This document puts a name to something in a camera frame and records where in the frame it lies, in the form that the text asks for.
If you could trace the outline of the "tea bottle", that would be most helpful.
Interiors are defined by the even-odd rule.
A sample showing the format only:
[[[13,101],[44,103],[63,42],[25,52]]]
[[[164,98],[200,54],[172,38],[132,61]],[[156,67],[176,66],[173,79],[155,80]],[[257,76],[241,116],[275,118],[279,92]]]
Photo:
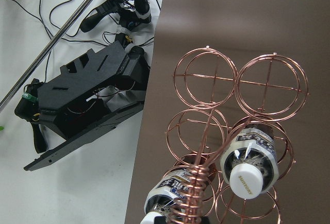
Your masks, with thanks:
[[[213,183],[216,165],[205,167],[208,158],[190,153],[177,160],[149,191],[141,223],[209,223],[220,187]]]
[[[220,157],[221,171],[234,194],[254,199],[279,179],[273,128],[249,123],[232,139]]]

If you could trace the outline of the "black device housing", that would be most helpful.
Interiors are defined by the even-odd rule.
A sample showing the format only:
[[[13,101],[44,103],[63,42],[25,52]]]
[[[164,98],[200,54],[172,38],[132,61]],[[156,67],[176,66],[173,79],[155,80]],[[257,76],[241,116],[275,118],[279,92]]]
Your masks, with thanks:
[[[40,156],[24,169],[52,165],[140,112],[150,73],[144,54],[114,42],[63,65],[49,82],[28,84],[14,112],[32,125]]]

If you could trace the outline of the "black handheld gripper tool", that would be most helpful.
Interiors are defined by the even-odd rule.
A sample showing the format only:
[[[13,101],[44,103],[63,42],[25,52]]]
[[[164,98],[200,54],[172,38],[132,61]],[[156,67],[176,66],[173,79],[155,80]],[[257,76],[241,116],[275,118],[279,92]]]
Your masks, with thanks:
[[[152,19],[148,0],[106,0],[94,10],[96,13],[85,18],[80,24],[79,28],[82,32],[89,32],[111,13],[119,14],[129,24],[148,24]]]

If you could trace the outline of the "chrome metal rod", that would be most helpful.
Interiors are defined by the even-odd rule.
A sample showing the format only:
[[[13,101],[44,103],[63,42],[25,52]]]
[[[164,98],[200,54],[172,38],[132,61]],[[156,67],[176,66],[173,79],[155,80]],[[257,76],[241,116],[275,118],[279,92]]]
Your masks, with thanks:
[[[67,32],[67,30],[74,24],[74,22],[79,18],[79,16],[85,11],[85,9],[89,6],[89,4],[92,1],[93,0],[83,0],[83,2],[77,7],[77,9],[68,18],[68,20],[58,30],[58,32],[52,37],[52,39],[48,42],[48,44],[46,45],[46,47],[39,53],[39,55],[37,56],[37,58],[28,67],[28,69],[23,73],[23,75],[18,79],[18,81],[14,84],[14,86],[7,93],[7,95],[3,98],[3,100],[1,101],[1,111],[3,111],[3,109],[6,107],[6,105],[14,97],[14,95],[16,94],[16,92],[21,88],[21,86],[26,82],[26,80],[34,72],[34,70],[44,60],[44,58],[46,57],[46,55],[59,42],[59,40],[63,37],[63,35]]]

